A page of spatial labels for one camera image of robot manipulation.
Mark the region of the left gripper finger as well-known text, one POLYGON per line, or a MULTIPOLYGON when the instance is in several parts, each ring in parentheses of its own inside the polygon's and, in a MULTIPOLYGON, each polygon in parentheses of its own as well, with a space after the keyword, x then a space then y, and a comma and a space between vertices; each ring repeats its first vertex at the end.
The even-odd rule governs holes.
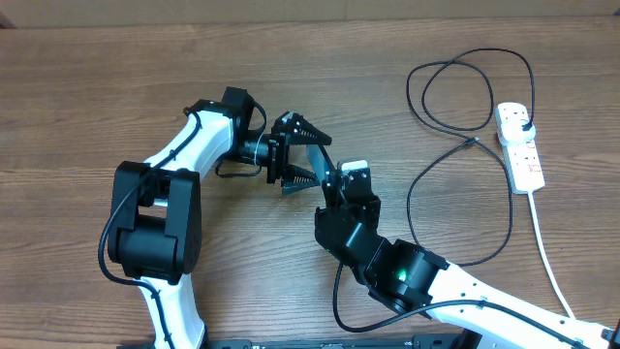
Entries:
POLYGON ((281 178, 283 195, 291 195, 319 185, 320 182, 315 173, 292 164, 286 166, 281 178))
POLYGON ((290 144, 331 145, 331 143, 332 138, 329 135, 317 129, 302 115, 293 117, 290 144))

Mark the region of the Samsung Galaxy smartphone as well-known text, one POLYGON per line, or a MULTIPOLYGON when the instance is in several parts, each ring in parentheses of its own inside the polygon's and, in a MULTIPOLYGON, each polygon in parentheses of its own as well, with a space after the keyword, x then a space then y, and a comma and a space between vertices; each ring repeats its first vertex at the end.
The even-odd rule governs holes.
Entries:
POLYGON ((319 183, 326 180, 330 173, 333 172, 333 164, 323 145, 308 144, 306 146, 306 157, 319 183))

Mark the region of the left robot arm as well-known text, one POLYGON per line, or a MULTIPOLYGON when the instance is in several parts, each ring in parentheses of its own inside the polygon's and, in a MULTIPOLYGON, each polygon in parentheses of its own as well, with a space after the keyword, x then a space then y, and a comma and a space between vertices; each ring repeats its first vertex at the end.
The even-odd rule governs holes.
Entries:
POLYGON ((191 273, 202 248, 201 183, 211 169, 224 160, 252 165, 285 195, 321 183, 290 164, 289 150, 324 147, 330 136, 293 111, 271 127, 251 128, 254 112, 263 111, 247 90, 227 87, 220 101, 185 108, 186 125, 162 150, 115 171, 98 263, 108 280, 140 289, 155 330, 151 348, 207 345, 191 273))

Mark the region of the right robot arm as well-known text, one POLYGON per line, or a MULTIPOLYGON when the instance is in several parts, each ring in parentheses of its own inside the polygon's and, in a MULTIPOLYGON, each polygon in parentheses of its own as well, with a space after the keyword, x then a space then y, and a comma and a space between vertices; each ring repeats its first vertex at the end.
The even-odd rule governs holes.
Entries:
POLYGON ((381 202, 370 171, 326 170, 326 206, 315 214, 315 239, 351 269, 394 320, 422 314, 481 336, 495 348, 616 348, 618 330, 562 316, 497 290, 441 256, 377 232, 381 202))

